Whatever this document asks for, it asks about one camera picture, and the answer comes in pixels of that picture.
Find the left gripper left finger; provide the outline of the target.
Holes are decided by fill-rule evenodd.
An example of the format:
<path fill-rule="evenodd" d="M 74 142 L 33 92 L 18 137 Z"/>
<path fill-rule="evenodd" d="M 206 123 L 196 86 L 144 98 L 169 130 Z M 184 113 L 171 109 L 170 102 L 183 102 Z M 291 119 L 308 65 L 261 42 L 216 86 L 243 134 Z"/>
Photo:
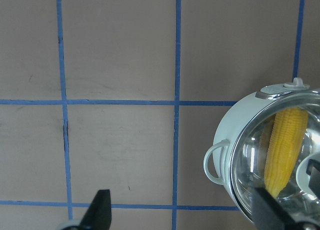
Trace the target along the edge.
<path fill-rule="evenodd" d="M 98 190 L 79 224 L 80 230 L 109 230 L 112 222 L 111 192 Z"/>

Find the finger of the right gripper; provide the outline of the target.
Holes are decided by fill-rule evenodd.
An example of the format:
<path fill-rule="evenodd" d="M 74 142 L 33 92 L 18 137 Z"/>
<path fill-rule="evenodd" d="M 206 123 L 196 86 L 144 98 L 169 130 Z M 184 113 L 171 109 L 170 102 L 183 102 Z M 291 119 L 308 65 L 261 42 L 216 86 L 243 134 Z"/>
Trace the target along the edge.
<path fill-rule="evenodd" d="M 306 174 L 309 176 L 308 187 L 312 193 L 320 197 L 320 162 L 315 159 L 309 159 Z"/>

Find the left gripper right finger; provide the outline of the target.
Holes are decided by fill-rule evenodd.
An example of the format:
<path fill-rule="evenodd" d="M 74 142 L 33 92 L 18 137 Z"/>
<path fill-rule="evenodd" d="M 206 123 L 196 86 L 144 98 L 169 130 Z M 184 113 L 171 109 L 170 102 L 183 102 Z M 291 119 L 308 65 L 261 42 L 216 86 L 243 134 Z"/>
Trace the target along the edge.
<path fill-rule="evenodd" d="M 251 210 L 253 223 L 258 230 L 304 229 L 304 223 L 295 221 L 264 188 L 254 188 Z"/>

